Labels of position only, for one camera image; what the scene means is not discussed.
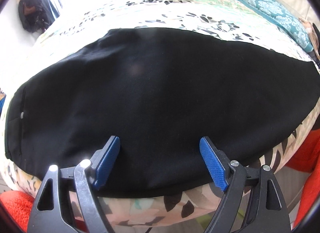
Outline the black pants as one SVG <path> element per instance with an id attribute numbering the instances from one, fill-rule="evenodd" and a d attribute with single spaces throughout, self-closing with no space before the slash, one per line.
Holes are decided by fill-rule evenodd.
<path id="1" fill-rule="evenodd" d="M 202 137 L 247 166 L 318 100 L 312 61 L 181 29 L 112 29 L 16 91 L 5 155 L 43 179 L 50 165 L 75 166 L 115 135 L 121 148 L 103 196 L 165 196 L 211 182 Z"/>

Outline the red fuzzy garment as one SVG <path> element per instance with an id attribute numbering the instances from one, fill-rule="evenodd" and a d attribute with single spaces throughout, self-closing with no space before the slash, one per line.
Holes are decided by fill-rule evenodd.
<path id="1" fill-rule="evenodd" d="M 294 227 L 297 227 L 307 216 L 319 197 L 319 130 L 312 130 L 295 155 L 286 164 L 300 172 L 309 173 L 304 184 Z M 1 204 L 4 211 L 21 232 L 27 231 L 34 198 L 20 191 L 1 193 Z"/>

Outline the blue cloth pile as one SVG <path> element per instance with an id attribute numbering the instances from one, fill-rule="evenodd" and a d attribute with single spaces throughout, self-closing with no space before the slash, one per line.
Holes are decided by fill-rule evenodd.
<path id="1" fill-rule="evenodd" d="M 1 90 L 0 91 L 0 115 L 2 113 L 2 109 L 3 109 L 3 106 L 4 106 L 4 102 L 5 102 L 6 96 L 7 95 Z"/>

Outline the teal patterned pillow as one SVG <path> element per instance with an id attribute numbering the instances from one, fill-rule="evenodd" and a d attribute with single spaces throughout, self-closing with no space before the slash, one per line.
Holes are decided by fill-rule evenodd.
<path id="1" fill-rule="evenodd" d="M 276 0 L 237 1 L 285 31 L 305 52 L 313 50 L 309 35 L 302 23 L 281 3 Z"/>

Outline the black device on bed edge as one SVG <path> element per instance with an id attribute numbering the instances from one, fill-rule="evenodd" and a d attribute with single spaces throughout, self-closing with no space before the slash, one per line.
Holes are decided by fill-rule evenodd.
<path id="1" fill-rule="evenodd" d="M 319 59 L 319 30 L 313 22 L 307 22 L 306 28 L 317 59 Z"/>

